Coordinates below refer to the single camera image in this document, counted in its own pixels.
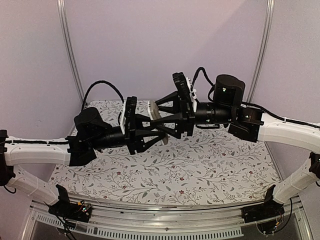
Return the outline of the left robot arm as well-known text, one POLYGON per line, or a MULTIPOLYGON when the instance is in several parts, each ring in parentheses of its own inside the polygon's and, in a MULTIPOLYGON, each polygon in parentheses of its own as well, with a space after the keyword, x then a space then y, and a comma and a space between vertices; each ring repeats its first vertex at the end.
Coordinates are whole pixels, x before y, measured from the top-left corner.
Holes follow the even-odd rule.
POLYGON ((20 139, 0 131, 0 185, 13 187, 38 199, 63 216, 74 213, 67 190, 62 186, 52 187, 47 182, 26 172, 22 164, 58 164, 79 167, 96 159, 96 152, 108 148, 126 146, 130 154, 143 153, 159 141, 164 142, 166 133, 145 127, 150 119, 127 113, 127 122, 112 126, 103 121, 95 107, 89 107, 74 118, 77 134, 53 140, 20 139))

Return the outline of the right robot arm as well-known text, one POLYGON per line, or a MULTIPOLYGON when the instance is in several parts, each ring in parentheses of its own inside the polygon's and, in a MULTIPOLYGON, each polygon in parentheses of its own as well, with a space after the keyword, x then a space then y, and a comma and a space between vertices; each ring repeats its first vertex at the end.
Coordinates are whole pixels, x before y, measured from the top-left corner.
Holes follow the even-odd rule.
POLYGON ((209 102, 197 101, 193 84, 183 73, 175 73, 173 81, 175 92, 148 103, 148 114, 156 129, 178 139, 183 133, 191 136, 195 125, 223 125, 244 141, 275 142, 310 151, 298 170, 267 189, 263 203, 242 208, 245 221, 282 214, 286 201, 320 179, 317 124, 280 117, 261 106, 243 102, 246 85, 232 75, 217 76, 209 102))

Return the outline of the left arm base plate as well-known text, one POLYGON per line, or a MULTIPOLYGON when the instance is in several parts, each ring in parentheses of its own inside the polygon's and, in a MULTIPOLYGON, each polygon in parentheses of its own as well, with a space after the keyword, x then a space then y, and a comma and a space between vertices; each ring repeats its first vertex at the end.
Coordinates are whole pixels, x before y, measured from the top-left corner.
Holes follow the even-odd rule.
POLYGON ((83 200, 72 203, 59 200, 57 203, 48 206, 48 212, 52 215, 78 222, 88 223, 92 214, 92 205, 83 200))

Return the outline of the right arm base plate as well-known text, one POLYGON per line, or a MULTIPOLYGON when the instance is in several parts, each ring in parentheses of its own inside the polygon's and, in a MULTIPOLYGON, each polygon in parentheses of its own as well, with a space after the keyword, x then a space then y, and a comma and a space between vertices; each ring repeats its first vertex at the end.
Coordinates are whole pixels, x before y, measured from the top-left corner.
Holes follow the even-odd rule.
POLYGON ((284 205, 278 203, 261 203, 241 208, 241 217, 245 223, 273 218, 284 213, 284 205))

